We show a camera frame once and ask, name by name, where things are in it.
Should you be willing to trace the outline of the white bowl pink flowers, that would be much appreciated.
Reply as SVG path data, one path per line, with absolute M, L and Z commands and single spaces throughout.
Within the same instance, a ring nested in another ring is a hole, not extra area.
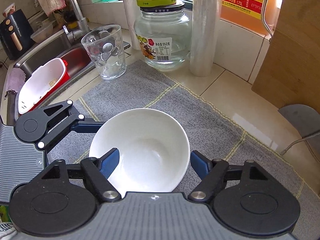
M 119 150 L 119 164 L 108 181 L 127 192 L 171 192 L 184 177 L 190 144 L 180 123 L 159 110 L 137 108 L 105 122 L 95 134 L 89 156 Z

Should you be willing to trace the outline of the metal kitchen faucet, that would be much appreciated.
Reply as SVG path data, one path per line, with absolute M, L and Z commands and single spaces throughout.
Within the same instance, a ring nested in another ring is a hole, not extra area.
M 82 39 L 86 34 L 90 32 L 88 27 L 88 22 L 86 18 L 83 16 L 80 6 L 78 5 L 77 0 L 69 0 L 70 4 L 73 8 L 73 12 L 76 17 L 76 23 L 78 28 L 74 29 L 73 31 L 65 31 L 67 38 L 71 44 L 77 42 L 78 40 Z

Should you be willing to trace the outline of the santoku kitchen knife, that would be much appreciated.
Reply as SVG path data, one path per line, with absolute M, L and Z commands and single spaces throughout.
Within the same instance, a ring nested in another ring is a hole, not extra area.
M 319 113 L 310 106 L 287 105 L 278 109 L 278 112 L 303 138 L 319 132 Z

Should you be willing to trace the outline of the red white sink strainer basket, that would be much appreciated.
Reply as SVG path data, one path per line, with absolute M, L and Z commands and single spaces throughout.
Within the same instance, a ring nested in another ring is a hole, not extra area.
M 69 80 L 67 67 L 61 58 L 39 66 L 25 82 L 18 96 L 19 114 L 32 111 L 61 85 Z

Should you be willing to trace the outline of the grey and teal dish mat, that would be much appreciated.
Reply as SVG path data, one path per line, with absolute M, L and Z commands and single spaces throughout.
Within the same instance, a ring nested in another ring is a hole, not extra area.
M 301 212 L 293 235 L 297 239 L 319 239 L 319 196 L 293 166 L 213 104 L 143 61 L 132 63 L 124 75 L 111 81 L 91 71 L 53 102 L 67 99 L 80 113 L 97 121 L 128 109 L 157 109 L 173 116 L 186 131 L 190 148 L 207 158 L 221 158 L 232 165 L 247 159 L 256 161 L 298 199 Z

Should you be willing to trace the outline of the clear glass cup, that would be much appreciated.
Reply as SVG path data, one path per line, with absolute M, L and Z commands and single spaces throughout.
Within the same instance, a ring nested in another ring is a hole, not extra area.
M 113 80 L 126 71 L 121 26 L 103 25 L 81 39 L 89 58 L 104 80 Z

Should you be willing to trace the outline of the black air fryer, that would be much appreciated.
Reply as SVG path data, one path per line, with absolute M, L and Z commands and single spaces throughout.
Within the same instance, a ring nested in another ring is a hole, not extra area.
M 21 9 L 1 22 L 1 44 L 10 60 L 16 60 L 34 44 L 33 29 Z

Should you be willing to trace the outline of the bamboo cutting board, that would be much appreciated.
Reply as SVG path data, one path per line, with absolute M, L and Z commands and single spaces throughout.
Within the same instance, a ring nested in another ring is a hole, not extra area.
M 319 111 L 319 0 L 283 0 L 252 90 L 277 108 Z

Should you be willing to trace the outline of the large glass jar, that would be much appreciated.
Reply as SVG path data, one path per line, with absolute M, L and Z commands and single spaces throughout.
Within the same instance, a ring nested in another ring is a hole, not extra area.
M 140 16 L 134 23 L 144 61 L 159 70 L 179 68 L 187 59 L 192 21 L 182 0 L 136 0 Z

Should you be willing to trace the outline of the plastic wrap roll left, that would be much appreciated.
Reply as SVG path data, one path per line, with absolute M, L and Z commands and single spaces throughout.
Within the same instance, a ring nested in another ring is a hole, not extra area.
M 140 16 L 140 8 L 137 5 L 136 0 L 123 0 L 123 3 L 127 19 L 127 25 L 131 37 L 132 47 L 135 50 L 140 50 L 139 41 L 136 38 L 136 33 L 134 30 L 135 20 L 138 16 Z

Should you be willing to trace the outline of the plastic wrap roll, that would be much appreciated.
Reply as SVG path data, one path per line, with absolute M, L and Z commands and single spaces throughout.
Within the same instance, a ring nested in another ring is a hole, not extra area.
M 206 77 L 212 70 L 222 0 L 193 0 L 190 71 Z
M 136 0 L 123 0 L 123 3 L 127 19 L 127 25 L 131 37 L 132 47 L 135 50 L 140 50 L 139 41 L 136 38 L 136 33 L 134 30 L 135 20 L 138 16 L 140 16 L 140 8 L 137 5 Z

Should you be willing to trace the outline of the orange cooking wine jug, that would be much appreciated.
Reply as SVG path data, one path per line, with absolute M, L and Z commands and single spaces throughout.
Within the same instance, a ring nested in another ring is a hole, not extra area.
M 222 0 L 221 18 L 250 31 L 267 35 L 261 12 L 264 0 Z

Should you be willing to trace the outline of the plastic wrap roll right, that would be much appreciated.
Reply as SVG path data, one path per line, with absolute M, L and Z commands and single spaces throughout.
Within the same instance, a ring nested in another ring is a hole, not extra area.
M 190 71 L 206 77 L 212 70 L 222 0 L 193 0 Z

